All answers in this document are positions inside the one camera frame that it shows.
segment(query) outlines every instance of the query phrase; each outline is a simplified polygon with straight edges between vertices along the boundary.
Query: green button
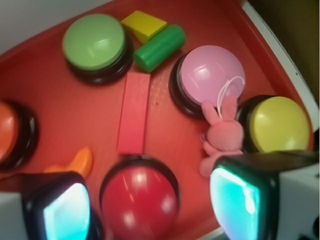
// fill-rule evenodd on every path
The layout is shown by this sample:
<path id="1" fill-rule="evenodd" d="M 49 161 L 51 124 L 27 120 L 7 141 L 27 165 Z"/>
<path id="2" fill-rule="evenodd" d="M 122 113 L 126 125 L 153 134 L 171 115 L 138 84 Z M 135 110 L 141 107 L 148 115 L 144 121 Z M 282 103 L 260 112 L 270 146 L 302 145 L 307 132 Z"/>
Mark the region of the green button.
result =
<path id="1" fill-rule="evenodd" d="M 112 64 L 125 46 L 125 32 L 118 20 L 91 14 L 75 21 L 66 31 L 62 50 L 75 67 L 95 71 Z"/>

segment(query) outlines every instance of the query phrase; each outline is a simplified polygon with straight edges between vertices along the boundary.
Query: red button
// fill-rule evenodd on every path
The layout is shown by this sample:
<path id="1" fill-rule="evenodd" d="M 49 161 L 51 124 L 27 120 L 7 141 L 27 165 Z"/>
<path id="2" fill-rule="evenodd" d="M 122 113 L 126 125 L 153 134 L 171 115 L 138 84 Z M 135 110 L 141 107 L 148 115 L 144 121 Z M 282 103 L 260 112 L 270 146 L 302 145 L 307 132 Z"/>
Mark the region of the red button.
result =
<path id="1" fill-rule="evenodd" d="M 178 205 L 168 179 L 147 166 L 120 170 L 105 187 L 101 201 L 107 225 L 125 240 L 163 237 L 176 220 Z"/>
<path id="2" fill-rule="evenodd" d="M 0 102 L 0 163 L 12 152 L 18 138 L 19 120 L 9 105 Z"/>

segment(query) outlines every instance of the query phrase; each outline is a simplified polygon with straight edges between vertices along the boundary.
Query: plush toy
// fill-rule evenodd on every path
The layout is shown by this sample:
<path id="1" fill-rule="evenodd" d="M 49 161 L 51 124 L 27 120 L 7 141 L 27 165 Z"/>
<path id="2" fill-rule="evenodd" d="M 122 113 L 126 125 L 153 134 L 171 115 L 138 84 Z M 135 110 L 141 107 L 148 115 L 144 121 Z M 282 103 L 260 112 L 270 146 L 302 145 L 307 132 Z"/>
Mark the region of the plush toy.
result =
<path id="1" fill-rule="evenodd" d="M 203 115 L 210 124 L 210 128 L 203 140 L 203 148 L 209 155 L 201 160 L 200 173 L 209 177 L 215 161 L 223 155 L 242 154 L 241 148 L 244 139 L 244 130 L 235 120 L 237 113 L 237 97 L 228 95 L 223 98 L 217 111 L 209 102 L 201 105 Z"/>

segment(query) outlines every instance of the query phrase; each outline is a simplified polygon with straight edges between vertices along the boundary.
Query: red block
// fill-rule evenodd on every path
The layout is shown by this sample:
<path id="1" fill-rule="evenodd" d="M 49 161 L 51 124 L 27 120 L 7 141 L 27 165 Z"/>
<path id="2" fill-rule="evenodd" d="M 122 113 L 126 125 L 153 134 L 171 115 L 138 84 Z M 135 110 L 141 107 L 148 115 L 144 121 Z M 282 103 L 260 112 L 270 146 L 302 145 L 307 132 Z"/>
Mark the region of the red block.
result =
<path id="1" fill-rule="evenodd" d="M 150 79 L 150 74 L 126 74 L 116 147 L 119 154 L 141 155 L 144 152 Z"/>

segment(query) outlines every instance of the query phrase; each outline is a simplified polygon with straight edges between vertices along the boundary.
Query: button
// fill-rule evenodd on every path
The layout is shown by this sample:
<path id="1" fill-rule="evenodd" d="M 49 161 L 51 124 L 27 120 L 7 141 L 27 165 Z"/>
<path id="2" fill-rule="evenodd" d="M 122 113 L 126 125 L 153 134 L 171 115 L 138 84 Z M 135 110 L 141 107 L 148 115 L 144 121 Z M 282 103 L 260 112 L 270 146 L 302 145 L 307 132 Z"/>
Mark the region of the button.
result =
<path id="1" fill-rule="evenodd" d="M 209 101 L 217 106 L 218 95 L 228 80 L 235 78 L 225 94 L 237 97 L 245 84 L 245 72 L 240 61 L 220 46 L 204 45 L 188 53 L 182 62 L 180 80 L 185 94 L 196 104 Z"/>
<path id="2" fill-rule="evenodd" d="M 174 224 L 180 205 L 178 182 L 163 163 L 131 156 L 106 175 L 100 205 L 117 238 L 162 239 Z"/>
<path id="3" fill-rule="evenodd" d="M 252 142 L 259 152 L 306 150 L 310 140 L 308 118 L 293 100 L 275 96 L 259 103 L 249 121 Z"/>
<path id="4" fill-rule="evenodd" d="M 62 42 L 66 59 L 85 71 L 108 67 L 119 58 L 124 46 L 122 25 L 106 14 L 91 14 L 78 19 L 68 28 Z"/>
<path id="5" fill-rule="evenodd" d="M 6 103 L 0 102 L 0 163 L 12 152 L 18 132 L 18 116 Z"/>

